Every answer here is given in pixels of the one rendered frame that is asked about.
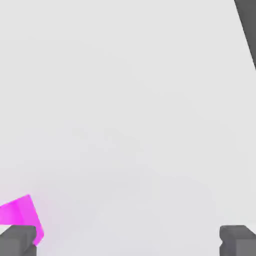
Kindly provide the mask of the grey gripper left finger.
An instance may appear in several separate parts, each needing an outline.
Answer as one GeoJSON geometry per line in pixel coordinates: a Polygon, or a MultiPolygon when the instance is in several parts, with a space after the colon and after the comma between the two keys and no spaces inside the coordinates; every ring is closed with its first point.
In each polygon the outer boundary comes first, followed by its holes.
{"type": "Polygon", "coordinates": [[[11,225],[0,234],[0,256],[37,256],[37,231],[32,225],[11,225]]]}

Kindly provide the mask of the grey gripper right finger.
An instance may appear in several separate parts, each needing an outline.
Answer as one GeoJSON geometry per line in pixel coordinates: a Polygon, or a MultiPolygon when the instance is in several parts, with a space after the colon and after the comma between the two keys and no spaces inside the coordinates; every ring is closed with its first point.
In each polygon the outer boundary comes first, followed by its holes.
{"type": "Polygon", "coordinates": [[[256,234],[245,225],[222,225],[219,256],[256,256],[256,234]]]}

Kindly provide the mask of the small magenta cube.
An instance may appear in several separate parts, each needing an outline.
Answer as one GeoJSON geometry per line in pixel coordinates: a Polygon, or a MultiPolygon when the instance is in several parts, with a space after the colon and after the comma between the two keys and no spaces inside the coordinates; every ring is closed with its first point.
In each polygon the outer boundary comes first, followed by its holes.
{"type": "Polygon", "coordinates": [[[35,246],[44,237],[43,226],[29,194],[0,205],[0,225],[35,226],[36,237],[33,241],[35,246]]]}

